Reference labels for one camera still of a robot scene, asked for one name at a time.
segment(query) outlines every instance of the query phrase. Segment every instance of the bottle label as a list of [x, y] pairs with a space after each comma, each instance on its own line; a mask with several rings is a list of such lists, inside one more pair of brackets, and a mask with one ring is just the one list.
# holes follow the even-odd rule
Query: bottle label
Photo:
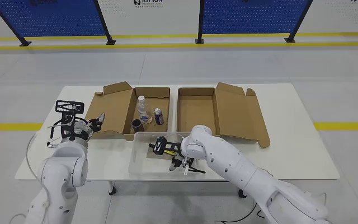
[[164, 123], [164, 117], [162, 113], [160, 115], [156, 115], [156, 123], [159, 125], [162, 125]]
[[139, 111], [139, 118], [140, 120], [147, 122], [148, 121], [148, 115], [146, 111]]

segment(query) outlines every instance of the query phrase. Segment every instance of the plastic water bottle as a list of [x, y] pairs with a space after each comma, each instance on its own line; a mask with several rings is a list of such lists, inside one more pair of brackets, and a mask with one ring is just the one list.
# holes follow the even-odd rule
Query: plastic water bottle
[[138, 113], [139, 113], [140, 120], [144, 124], [148, 124], [148, 123], [152, 122], [153, 117], [150, 113], [150, 108], [149, 108], [148, 102], [145, 100], [144, 96], [138, 97], [137, 106], [138, 106]]

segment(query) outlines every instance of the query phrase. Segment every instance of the cardboard box lid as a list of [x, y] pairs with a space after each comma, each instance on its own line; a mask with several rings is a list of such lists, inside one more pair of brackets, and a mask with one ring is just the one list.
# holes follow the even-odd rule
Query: cardboard box lid
[[96, 118], [101, 113], [106, 113], [105, 122], [101, 131], [95, 133], [96, 137], [116, 133], [123, 134], [132, 94], [133, 89], [127, 82], [104, 86], [103, 92], [95, 93], [91, 106], [88, 108], [86, 119]]
[[220, 135], [257, 140], [262, 148], [270, 145], [256, 93], [248, 88], [219, 82], [215, 89], [216, 128]]

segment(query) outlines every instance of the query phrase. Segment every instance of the white wall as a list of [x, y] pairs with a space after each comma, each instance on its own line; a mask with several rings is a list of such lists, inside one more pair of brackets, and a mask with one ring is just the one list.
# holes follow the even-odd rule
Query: white wall
[[[134, 0], [98, 0], [111, 35], [196, 34], [200, 0], [162, 0], [137, 8]], [[314, 0], [299, 32], [357, 32], [358, 2]], [[0, 20], [0, 37], [14, 36]]]

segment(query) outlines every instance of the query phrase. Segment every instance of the spray can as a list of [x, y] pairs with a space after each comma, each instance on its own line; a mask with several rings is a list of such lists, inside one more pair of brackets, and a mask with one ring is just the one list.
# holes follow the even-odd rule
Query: spray can
[[164, 117], [163, 117], [163, 113], [162, 110], [159, 108], [156, 108], [154, 110], [154, 116], [156, 117], [156, 123], [159, 125], [164, 124]]

